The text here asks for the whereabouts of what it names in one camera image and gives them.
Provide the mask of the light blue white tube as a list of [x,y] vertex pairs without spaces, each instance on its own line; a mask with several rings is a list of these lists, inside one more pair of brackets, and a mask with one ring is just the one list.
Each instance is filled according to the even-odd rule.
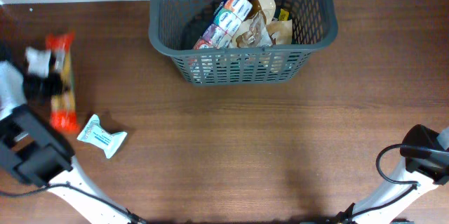
[[128,133],[125,131],[118,133],[107,132],[101,127],[99,116],[94,114],[88,120],[88,123],[81,130],[76,139],[102,149],[106,158],[111,159],[120,148],[127,135]]

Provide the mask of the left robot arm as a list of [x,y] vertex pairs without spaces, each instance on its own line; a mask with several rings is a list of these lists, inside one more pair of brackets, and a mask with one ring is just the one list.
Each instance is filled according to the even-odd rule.
[[1,168],[25,185],[52,193],[90,223],[144,223],[110,199],[83,171],[74,149],[27,105],[23,73],[1,59]]

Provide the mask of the orange spaghetti packet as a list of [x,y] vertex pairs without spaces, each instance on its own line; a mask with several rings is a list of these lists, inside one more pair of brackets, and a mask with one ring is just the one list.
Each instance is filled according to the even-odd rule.
[[73,40],[73,32],[49,34],[46,37],[46,49],[51,52],[51,59],[55,60],[50,66],[50,73],[56,73],[62,82],[61,94],[51,97],[50,123],[53,128],[65,133],[76,133],[79,130],[70,53]]

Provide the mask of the green coffee bag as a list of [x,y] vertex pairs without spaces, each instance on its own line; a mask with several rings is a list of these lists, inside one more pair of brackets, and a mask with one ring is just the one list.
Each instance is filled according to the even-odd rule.
[[273,21],[288,21],[291,19],[290,12],[284,8],[277,8],[273,17]]

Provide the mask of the beige noodle packet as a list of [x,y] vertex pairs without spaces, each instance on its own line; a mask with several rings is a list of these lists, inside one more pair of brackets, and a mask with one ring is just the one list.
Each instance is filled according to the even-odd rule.
[[[271,21],[267,25],[267,32],[272,40],[273,45],[290,45],[292,44],[293,21]],[[260,56],[260,63],[270,72],[277,73],[283,66],[284,55],[274,55],[267,53]]]

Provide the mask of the brown white snack bag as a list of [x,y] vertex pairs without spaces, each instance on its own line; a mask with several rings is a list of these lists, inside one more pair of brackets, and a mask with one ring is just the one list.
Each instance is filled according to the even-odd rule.
[[232,37],[229,48],[272,46],[267,25],[276,12],[275,0],[252,0],[253,8]]

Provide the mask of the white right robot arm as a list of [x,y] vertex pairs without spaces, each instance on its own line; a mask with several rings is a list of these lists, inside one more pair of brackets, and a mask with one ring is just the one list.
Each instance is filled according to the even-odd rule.
[[[381,169],[381,158],[394,149],[401,158],[387,176]],[[415,200],[448,183],[448,129],[438,133],[417,124],[401,144],[384,148],[375,165],[384,179],[382,184],[370,196],[338,213],[332,223],[392,223]]]

